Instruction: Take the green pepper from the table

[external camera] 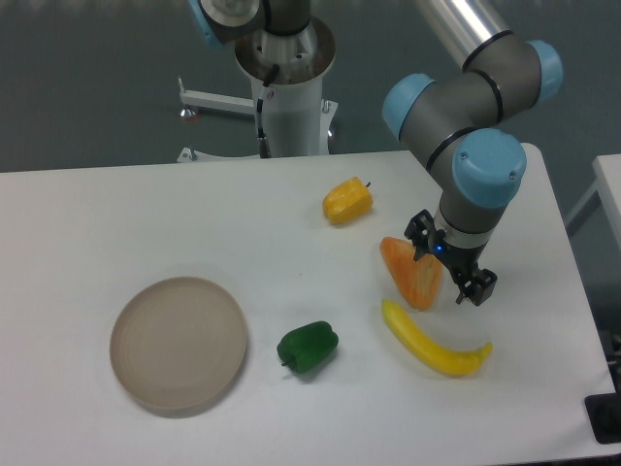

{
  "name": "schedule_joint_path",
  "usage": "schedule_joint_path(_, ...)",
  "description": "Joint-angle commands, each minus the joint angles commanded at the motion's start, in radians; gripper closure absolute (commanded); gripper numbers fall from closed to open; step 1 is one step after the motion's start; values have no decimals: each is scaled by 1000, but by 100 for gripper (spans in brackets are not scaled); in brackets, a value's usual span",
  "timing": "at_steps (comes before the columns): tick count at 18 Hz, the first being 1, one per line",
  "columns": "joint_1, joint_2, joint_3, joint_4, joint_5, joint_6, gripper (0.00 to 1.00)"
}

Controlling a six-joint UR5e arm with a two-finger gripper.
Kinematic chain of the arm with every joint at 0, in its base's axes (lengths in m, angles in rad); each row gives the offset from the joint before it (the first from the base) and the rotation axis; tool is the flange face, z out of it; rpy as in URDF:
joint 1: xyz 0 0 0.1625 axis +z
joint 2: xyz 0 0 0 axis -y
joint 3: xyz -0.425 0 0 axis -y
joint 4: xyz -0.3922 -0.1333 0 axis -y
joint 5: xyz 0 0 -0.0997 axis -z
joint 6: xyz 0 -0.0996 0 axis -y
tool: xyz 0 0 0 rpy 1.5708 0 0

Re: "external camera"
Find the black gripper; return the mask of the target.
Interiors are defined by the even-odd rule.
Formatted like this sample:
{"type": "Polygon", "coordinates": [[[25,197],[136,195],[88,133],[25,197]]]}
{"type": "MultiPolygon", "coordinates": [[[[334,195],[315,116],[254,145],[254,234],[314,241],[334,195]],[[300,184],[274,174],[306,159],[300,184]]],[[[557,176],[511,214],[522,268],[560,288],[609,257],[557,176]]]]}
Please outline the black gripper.
{"type": "Polygon", "coordinates": [[[405,237],[414,247],[414,261],[419,261],[431,253],[449,271],[459,288],[457,304],[468,300],[475,306],[480,306],[493,294],[497,275],[489,269],[478,267],[484,244],[461,247],[449,243],[446,231],[435,229],[433,217],[427,210],[420,211],[410,219],[405,237]]]}

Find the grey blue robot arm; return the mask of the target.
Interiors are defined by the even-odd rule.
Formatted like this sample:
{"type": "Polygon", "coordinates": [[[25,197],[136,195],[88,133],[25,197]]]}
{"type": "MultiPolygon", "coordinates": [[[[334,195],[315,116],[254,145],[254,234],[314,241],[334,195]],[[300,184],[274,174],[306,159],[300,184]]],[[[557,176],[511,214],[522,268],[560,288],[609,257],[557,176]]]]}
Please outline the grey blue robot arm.
{"type": "MultiPolygon", "coordinates": [[[[382,117],[441,188],[405,235],[416,258],[436,257],[461,299],[479,305],[496,275],[478,264],[526,170],[526,153],[498,124],[553,96],[564,70],[557,51],[519,39],[486,1],[421,1],[426,21],[461,67],[449,83],[424,74],[397,82],[382,117]]],[[[322,81],[336,43],[308,1],[193,1],[203,39],[232,44],[249,78],[250,113],[263,158],[327,150],[322,81]]]]}

